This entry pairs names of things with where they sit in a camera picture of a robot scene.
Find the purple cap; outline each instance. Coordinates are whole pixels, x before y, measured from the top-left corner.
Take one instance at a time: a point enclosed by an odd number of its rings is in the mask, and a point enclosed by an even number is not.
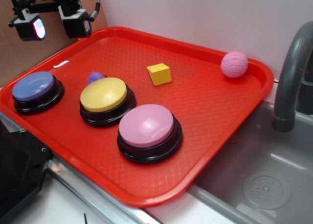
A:
[[[12,94],[18,101],[31,101],[47,93],[53,87],[54,82],[50,72],[34,72],[20,79],[13,87]]]
[[[92,82],[95,82],[97,80],[100,80],[102,78],[106,78],[107,76],[105,75],[102,75],[101,73],[99,72],[96,72],[96,71],[93,71],[89,77],[88,77],[88,80],[87,80],[87,84],[91,84]]]
[[[138,148],[147,148],[166,140],[174,128],[172,113],[161,105],[146,104],[133,108],[119,123],[123,140]]]

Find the sink drain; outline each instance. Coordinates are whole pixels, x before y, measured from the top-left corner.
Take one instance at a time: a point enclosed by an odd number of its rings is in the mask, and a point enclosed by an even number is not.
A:
[[[243,183],[246,199],[262,209],[277,209],[291,198],[291,187],[285,178],[270,170],[249,174]]]

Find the yellow button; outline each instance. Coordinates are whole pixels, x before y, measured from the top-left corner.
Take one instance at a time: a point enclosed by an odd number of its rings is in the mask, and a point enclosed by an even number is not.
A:
[[[124,81],[107,77],[88,85],[80,95],[80,102],[90,112],[105,112],[122,103],[126,95]]]

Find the yellow cube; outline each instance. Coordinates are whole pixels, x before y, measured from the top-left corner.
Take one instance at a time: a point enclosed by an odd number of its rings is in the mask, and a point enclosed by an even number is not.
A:
[[[152,65],[147,67],[147,70],[155,86],[172,81],[171,69],[165,64]]]

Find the sink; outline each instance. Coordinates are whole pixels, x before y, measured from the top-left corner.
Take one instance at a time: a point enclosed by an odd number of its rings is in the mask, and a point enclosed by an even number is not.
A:
[[[294,129],[277,132],[272,109],[263,101],[188,192],[235,214],[236,223],[312,223],[313,120],[297,112]]]

